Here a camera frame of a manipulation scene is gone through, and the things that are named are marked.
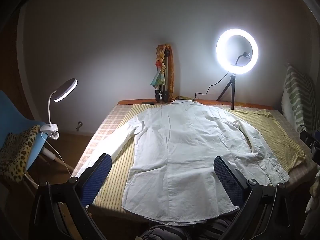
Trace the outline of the white long-sleeved shirt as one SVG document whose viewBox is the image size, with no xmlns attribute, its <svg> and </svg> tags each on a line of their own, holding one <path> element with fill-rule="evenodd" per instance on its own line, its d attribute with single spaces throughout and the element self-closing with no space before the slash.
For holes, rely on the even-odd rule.
<svg viewBox="0 0 320 240">
<path fill-rule="evenodd" d="M 235 210 L 213 169 L 225 157 L 261 185 L 288 181 L 260 132 L 223 109 L 175 101 L 147 109 L 114 131 L 105 151 L 115 158 L 134 139 L 122 207 L 164 223 L 197 223 Z"/>
</svg>

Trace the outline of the yellow striped bed sheet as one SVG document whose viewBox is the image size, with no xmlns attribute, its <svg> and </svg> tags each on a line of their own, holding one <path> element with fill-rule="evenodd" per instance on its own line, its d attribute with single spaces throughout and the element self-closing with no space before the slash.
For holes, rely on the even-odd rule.
<svg viewBox="0 0 320 240">
<path fill-rule="evenodd" d="M 289 173 L 290 184 L 306 174 L 305 147 L 298 141 L 298 134 L 278 111 L 249 107 L 237 107 L 231 110 L 227 105 L 218 107 L 245 120 L 261 133 L 282 167 Z M 110 175 L 96 196 L 93 202 L 95 206 L 124 213 L 121 201 L 129 168 L 133 164 L 133 149 L 133 139 L 130 139 L 121 150 Z"/>
</svg>

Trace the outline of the green white patterned pillow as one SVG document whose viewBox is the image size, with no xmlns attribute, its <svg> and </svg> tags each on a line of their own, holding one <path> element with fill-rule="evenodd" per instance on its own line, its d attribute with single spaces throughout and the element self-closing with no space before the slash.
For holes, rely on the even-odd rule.
<svg viewBox="0 0 320 240">
<path fill-rule="evenodd" d="M 290 64 L 287 66 L 281 108 L 283 115 L 296 132 L 312 133 L 319 127 L 319 111 L 313 80 Z"/>
</svg>

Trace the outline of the pink checked blanket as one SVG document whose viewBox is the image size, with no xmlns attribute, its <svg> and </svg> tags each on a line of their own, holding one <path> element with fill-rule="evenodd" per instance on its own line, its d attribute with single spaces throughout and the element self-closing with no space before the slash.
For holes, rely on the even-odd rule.
<svg viewBox="0 0 320 240">
<path fill-rule="evenodd" d="M 105 138 L 112 134 L 119 126 L 130 120 L 135 114 L 142 113 L 148 109 L 148 105 L 116 105 L 101 123 L 92 139 L 84 150 L 79 162 L 77 163 L 72 176 L 79 177 L 78 172 L 90 156 L 98 150 Z"/>
</svg>

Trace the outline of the leopard print cushion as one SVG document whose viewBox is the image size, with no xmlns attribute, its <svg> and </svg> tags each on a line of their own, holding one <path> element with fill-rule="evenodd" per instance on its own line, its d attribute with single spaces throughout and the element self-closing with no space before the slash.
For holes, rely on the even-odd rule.
<svg viewBox="0 0 320 240">
<path fill-rule="evenodd" d="M 27 162 L 40 125 L 34 125 L 21 133 L 9 133 L 1 148 L 1 177 L 19 183 L 22 181 Z"/>
</svg>

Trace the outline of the blue plastic chair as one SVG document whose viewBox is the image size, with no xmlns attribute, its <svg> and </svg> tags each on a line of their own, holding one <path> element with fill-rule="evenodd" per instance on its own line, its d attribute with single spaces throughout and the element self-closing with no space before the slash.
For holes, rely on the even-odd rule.
<svg viewBox="0 0 320 240">
<path fill-rule="evenodd" d="M 44 125 L 44 122 L 29 120 L 25 118 L 2 90 L 0 92 L 0 107 L 1 147 L 3 146 L 5 139 L 9 133 L 21 133 L 34 125 Z M 44 134 L 43 137 L 44 139 L 41 137 L 41 133 L 37 135 L 32 146 L 31 153 L 29 155 L 26 170 L 31 167 L 31 165 L 41 152 L 45 143 L 45 139 L 47 139 L 47 135 Z"/>
</svg>

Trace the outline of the colourful patterned cloth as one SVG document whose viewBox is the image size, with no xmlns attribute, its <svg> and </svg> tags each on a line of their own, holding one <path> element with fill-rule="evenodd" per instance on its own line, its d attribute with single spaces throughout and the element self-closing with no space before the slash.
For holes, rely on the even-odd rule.
<svg viewBox="0 0 320 240">
<path fill-rule="evenodd" d="M 169 44 L 160 44 L 156 49 L 156 62 L 157 74 L 151 81 L 151 85 L 156 88 L 158 85 L 165 85 L 168 82 L 169 99 L 174 97 L 174 56 L 172 47 Z M 169 51 L 169 66 L 166 67 L 164 63 L 165 51 Z"/>
</svg>

